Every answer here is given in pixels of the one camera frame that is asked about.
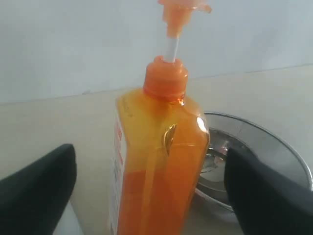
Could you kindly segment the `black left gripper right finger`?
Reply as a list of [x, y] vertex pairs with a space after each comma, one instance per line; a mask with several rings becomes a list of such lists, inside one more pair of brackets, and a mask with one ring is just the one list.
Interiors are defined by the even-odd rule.
[[224, 186], [245, 235], [311, 235], [313, 193], [253, 157], [227, 152]]

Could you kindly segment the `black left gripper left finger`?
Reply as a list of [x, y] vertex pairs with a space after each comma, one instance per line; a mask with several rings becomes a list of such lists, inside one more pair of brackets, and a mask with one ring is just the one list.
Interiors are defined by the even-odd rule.
[[76, 154], [63, 144], [0, 182], [0, 233], [51, 235], [76, 183]]

